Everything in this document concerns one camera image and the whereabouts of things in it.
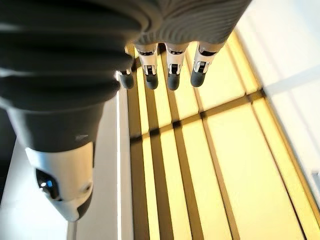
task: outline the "white wall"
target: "white wall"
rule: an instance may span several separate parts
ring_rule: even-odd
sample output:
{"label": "white wall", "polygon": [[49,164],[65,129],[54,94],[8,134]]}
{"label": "white wall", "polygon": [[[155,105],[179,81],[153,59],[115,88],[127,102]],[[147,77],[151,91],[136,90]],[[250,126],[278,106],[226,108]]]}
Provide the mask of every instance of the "white wall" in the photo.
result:
{"label": "white wall", "polygon": [[319,0],[253,0],[236,27],[318,206],[312,173],[320,172],[319,10]]}
{"label": "white wall", "polygon": [[34,169],[16,141],[0,207],[0,239],[64,240],[67,226],[39,191]]}

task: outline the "light panel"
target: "light panel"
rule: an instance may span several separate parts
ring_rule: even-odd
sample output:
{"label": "light panel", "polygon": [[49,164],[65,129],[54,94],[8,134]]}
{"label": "light panel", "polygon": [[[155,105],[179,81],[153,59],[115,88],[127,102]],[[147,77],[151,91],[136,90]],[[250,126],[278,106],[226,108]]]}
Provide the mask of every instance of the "light panel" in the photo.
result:
{"label": "light panel", "polygon": [[174,239],[191,240],[190,223],[174,130],[160,135]]}
{"label": "light panel", "polygon": [[241,239],[304,239],[250,104],[207,120]]}
{"label": "light panel", "polygon": [[184,65],[182,66],[180,73],[180,85],[178,89],[174,91],[180,119],[185,119],[199,111],[195,92],[190,82],[190,73],[186,62],[187,60],[185,58]]}
{"label": "light panel", "polygon": [[273,152],[307,239],[320,239],[320,230],[315,215],[313,214],[276,123],[270,114],[266,101],[264,99],[256,100],[253,103],[253,107]]}
{"label": "light panel", "polygon": [[231,33],[226,43],[239,70],[246,93],[250,94],[255,92],[259,87],[258,81],[256,80],[254,73],[251,70],[249,61],[241,47],[241,44],[235,32]]}
{"label": "light panel", "polygon": [[159,128],[171,123],[171,113],[161,55],[157,56],[158,87],[154,90]]}
{"label": "light panel", "polygon": [[151,240],[159,240],[160,232],[158,221],[158,209],[150,137],[145,137],[142,140],[142,147],[149,234]]}
{"label": "light panel", "polygon": [[204,239],[232,239],[201,120],[182,127]]}
{"label": "light panel", "polygon": [[[134,53],[136,56],[139,55],[137,49],[134,49]],[[146,100],[146,92],[145,92],[144,71],[142,67],[138,67],[136,70],[136,82],[137,82],[138,96],[139,96],[141,133],[145,134],[149,131],[149,121],[148,121],[147,100]]]}
{"label": "light panel", "polygon": [[[190,71],[194,65],[197,43],[192,42],[187,49]],[[202,86],[197,88],[202,103],[202,110],[221,105],[245,94],[237,70],[229,52],[223,47],[214,57],[205,74]]]}

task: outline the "robotic hand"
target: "robotic hand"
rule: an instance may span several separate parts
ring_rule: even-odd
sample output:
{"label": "robotic hand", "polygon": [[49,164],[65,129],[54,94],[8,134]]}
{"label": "robotic hand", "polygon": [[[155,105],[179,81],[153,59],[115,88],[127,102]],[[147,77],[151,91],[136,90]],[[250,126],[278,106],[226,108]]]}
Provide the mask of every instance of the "robotic hand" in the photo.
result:
{"label": "robotic hand", "polygon": [[188,43],[199,41],[191,84],[199,87],[250,0],[1,0],[0,107],[34,167],[39,189],[68,221],[93,195],[94,146],[104,103],[134,85],[134,43],[146,84],[158,86],[166,44],[176,90]]}

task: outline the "dark stripe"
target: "dark stripe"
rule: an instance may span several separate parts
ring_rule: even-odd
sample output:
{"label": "dark stripe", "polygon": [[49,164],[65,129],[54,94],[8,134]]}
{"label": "dark stripe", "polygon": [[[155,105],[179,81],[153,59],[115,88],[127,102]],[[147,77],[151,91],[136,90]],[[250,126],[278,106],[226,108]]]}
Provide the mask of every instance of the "dark stripe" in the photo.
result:
{"label": "dark stripe", "polygon": [[[128,45],[127,49],[128,53],[131,56],[135,56],[135,49],[132,44]],[[127,91],[127,99],[129,134],[131,139],[134,139],[134,141],[130,141],[133,234],[135,240],[149,240],[150,233],[144,154],[141,137],[137,72],[133,71],[132,75],[134,80],[134,87]]]}
{"label": "dark stripe", "polygon": [[155,92],[144,85],[146,107],[149,122],[151,154],[153,163],[153,175],[156,195],[156,205],[159,221],[160,239],[173,240],[174,231],[171,220],[168,188],[164,158],[162,153],[161,139],[159,134],[159,123],[156,108]]}
{"label": "dark stripe", "polygon": [[[162,60],[162,66],[163,66],[163,72],[164,72],[164,79],[167,84],[168,70],[167,70],[167,58],[165,53],[161,54],[161,60]],[[176,97],[173,91],[169,90],[167,91],[167,94],[168,94],[171,118],[173,122],[172,126],[174,129],[175,144],[176,144],[176,150],[179,158],[181,178],[182,178],[185,202],[186,202],[186,207],[187,207],[187,212],[189,217],[191,235],[192,235],[192,239],[203,240],[204,235],[203,235],[200,216],[198,212],[198,205],[197,205],[194,185],[191,178],[191,172],[190,172],[190,166],[189,166],[188,157],[187,157],[184,136],[183,136],[182,127],[179,121],[179,113],[177,108]]]}
{"label": "dark stripe", "polygon": [[150,239],[142,141],[130,144],[133,234],[135,240]]}
{"label": "dark stripe", "polygon": [[[128,49],[128,53],[131,56],[135,56],[135,48],[132,44],[128,45],[127,49]],[[137,72],[132,71],[132,76],[133,76],[134,85],[132,89],[129,89],[127,91],[130,138],[141,136]]]}

